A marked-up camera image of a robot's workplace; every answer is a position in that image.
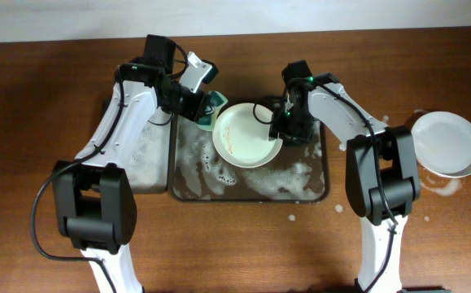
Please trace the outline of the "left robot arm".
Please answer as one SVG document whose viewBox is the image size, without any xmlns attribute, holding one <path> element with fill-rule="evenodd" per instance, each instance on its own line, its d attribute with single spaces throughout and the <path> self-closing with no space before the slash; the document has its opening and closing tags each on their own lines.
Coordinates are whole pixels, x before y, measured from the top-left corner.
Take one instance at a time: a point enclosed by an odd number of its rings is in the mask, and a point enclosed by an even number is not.
<svg viewBox="0 0 471 293">
<path fill-rule="evenodd" d="M 90 263 L 102 292 L 144 290 L 129 248 L 137 205 L 125 166 L 145 124 L 158 110 L 196 122 L 213 108 L 199 87 L 215 78 L 216 65 L 189 52 L 174 72 L 181 50 L 168 37 L 148 35 L 142 55 L 116 68 L 111 101 L 91 139 L 53 170 L 59 232 Z"/>
</svg>

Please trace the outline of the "pale blue plate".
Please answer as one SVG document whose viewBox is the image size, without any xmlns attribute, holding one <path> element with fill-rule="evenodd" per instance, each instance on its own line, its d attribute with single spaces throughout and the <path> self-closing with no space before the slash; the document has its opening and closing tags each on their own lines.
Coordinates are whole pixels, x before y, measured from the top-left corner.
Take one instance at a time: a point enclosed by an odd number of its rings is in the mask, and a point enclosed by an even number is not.
<svg viewBox="0 0 471 293">
<path fill-rule="evenodd" d="M 471 175 L 471 123 L 451 112 L 428 112 L 411 128 L 416 159 L 430 172 L 449 178 Z"/>
</svg>

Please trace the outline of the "green yellow sponge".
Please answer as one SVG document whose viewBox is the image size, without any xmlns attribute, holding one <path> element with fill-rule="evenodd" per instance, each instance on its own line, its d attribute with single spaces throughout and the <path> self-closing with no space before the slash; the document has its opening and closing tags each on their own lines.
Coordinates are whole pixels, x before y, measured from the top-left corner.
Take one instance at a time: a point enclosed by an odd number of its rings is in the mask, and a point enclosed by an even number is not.
<svg viewBox="0 0 471 293">
<path fill-rule="evenodd" d="M 196 124 L 201 130 L 211 132 L 215 128 L 220 111 L 228 104 L 228 99 L 218 91 L 210 91 L 209 95 L 207 111 Z"/>
</svg>

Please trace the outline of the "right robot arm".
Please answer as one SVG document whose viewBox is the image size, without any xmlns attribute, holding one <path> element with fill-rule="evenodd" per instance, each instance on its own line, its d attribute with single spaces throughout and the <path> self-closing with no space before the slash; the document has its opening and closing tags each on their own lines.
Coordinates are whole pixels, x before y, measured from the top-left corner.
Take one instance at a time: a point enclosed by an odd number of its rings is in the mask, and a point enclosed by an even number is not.
<svg viewBox="0 0 471 293">
<path fill-rule="evenodd" d="M 362 257 L 358 292 L 401 292 L 401 243 L 419 173 L 413 138 L 404 126 L 390 127 L 368 114 L 332 73 L 312 74 L 304 60 L 281 72 L 285 89 L 269 135 L 287 146 L 307 144 L 314 124 L 325 125 L 344 145 L 345 190 L 360 219 Z"/>
</svg>

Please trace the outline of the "cream white plate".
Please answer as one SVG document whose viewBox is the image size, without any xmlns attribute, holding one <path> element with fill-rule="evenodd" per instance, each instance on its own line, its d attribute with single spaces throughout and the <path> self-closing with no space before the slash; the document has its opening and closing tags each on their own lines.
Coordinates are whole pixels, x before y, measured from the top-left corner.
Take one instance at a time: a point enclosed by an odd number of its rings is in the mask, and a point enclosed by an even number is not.
<svg viewBox="0 0 471 293">
<path fill-rule="evenodd" d="M 278 155 L 283 141 L 270 138 L 270 125 L 258 118 L 270 120 L 272 112 L 254 103 L 239 103 L 219 115 L 212 141 L 222 159 L 239 168 L 257 168 Z"/>
</svg>

